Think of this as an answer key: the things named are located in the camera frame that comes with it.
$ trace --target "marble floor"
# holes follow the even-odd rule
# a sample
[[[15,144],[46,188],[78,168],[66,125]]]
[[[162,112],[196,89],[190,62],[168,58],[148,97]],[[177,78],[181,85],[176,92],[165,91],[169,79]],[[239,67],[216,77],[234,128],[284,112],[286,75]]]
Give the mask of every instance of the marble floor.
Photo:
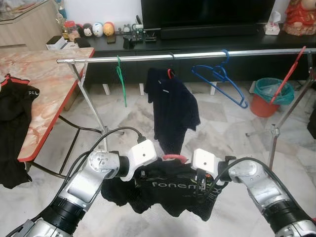
[[[209,86],[203,83],[186,85],[198,101],[201,125],[197,131],[188,130],[182,154],[190,158],[196,148],[202,148],[218,157],[234,155],[252,156],[267,161],[270,135],[254,135],[245,132],[269,128],[277,122],[286,106],[270,118],[259,118],[249,108],[242,109],[225,96],[216,92],[209,95]],[[227,84],[219,85],[229,94],[236,92]],[[239,83],[247,101],[249,83]],[[90,94],[101,118],[109,128],[134,126],[153,140],[154,117],[152,104],[147,96],[139,95],[138,85],[128,85],[127,108],[124,107],[121,88],[110,85],[111,95],[106,96],[102,85],[92,86]],[[274,172],[284,182],[302,208],[311,216],[316,215],[316,144],[306,129],[309,115],[315,105],[315,91],[310,90],[281,128],[277,142]],[[62,115],[81,126],[97,127],[91,110],[82,96],[72,108]],[[76,130],[58,120],[51,131],[36,162],[52,170],[59,170]],[[82,131],[75,144],[71,162],[98,139],[98,134]],[[133,132],[114,134],[108,139],[110,150],[126,153],[136,144]],[[158,155],[162,150],[155,142]],[[4,236],[28,218],[36,216],[51,201],[62,180],[31,167],[33,182],[21,184],[12,190],[0,187],[0,236]],[[184,211],[174,218],[159,204],[143,214],[135,213],[130,205],[123,207],[108,202],[99,195],[79,223],[75,237],[272,237],[269,225],[249,198],[241,184],[230,183],[219,196],[211,218],[204,222],[198,216]]]

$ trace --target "red figurine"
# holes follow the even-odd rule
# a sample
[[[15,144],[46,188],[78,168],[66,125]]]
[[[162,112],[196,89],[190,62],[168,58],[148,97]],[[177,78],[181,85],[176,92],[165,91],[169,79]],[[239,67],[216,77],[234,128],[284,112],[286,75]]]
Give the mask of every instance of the red figurine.
[[[283,30],[290,35],[316,33],[316,0],[291,0]]]

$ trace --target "teal trash bag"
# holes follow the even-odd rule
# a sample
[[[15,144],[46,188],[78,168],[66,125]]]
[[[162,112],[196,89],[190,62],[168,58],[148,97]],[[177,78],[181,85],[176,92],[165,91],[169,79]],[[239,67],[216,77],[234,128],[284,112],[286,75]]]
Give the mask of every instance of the teal trash bag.
[[[276,78],[262,78],[256,82],[254,93],[259,95],[267,103],[271,101],[282,80]],[[294,100],[294,89],[286,83],[279,95],[274,100],[274,105],[289,105]]]

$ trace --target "black cabinet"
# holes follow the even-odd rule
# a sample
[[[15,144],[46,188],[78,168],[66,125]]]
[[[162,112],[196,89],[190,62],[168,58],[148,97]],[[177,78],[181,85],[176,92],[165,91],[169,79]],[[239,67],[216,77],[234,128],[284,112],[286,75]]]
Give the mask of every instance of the black cabinet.
[[[116,57],[161,55],[178,53],[215,52],[227,49],[236,50],[260,50],[280,48],[315,48],[316,36],[291,36],[281,31],[278,36],[266,36],[261,30],[253,36],[212,37],[199,39],[173,39],[160,40],[156,43],[138,43],[133,49],[123,49],[123,38],[117,36],[114,44],[107,44],[105,37],[92,37],[88,39],[91,47],[95,48],[93,57]],[[265,56],[235,56],[230,57],[225,66],[227,74],[233,81],[258,80],[263,77],[284,79],[288,70],[295,61],[297,55],[265,55]],[[122,62],[121,69],[126,83],[145,83],[147,71],[150,67],[173,68],[175,73],[184,82],[199,82],[197,76],[192,74],[194,65],[219,65],[225,57],[182,59],[182,60],[156,60],[139,62]],[[117,63],[91,63],[88,65],[86,82],[89,83],[119,83],[116,73]],[[208,70],[201,73],[210,81],[216,81]],[[297,69],[290,79],[306,79],[308,77],[307,56],[303,55]]]
[[[94,53],[94,58],[99,57],[117,57],[117,56],[135,56],[135,52],[103,52]],[[86,82],[88,83],[120,83],[116,72],[118,63],[89,63],[86,73]],[[138,83],[136,62],[121,62],[122,75],[125,83]]]

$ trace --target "marble table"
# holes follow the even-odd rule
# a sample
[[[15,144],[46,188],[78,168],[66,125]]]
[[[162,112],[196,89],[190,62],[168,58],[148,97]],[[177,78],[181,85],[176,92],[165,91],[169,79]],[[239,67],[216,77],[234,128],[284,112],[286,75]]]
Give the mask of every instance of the marble table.
[[[68,65],[57,64],[56,60],[88,58],[93,53],[93,48],[78,48],[1,54],[0,77],[4,78],[10,73],[14,77],[28,79],[29,85],[40,91],[32,103],[32,121],[18,156],[20,162],[36,158],[76,87],[77,80]],[[84,64],[77,64],[76,67],[81,72]]]

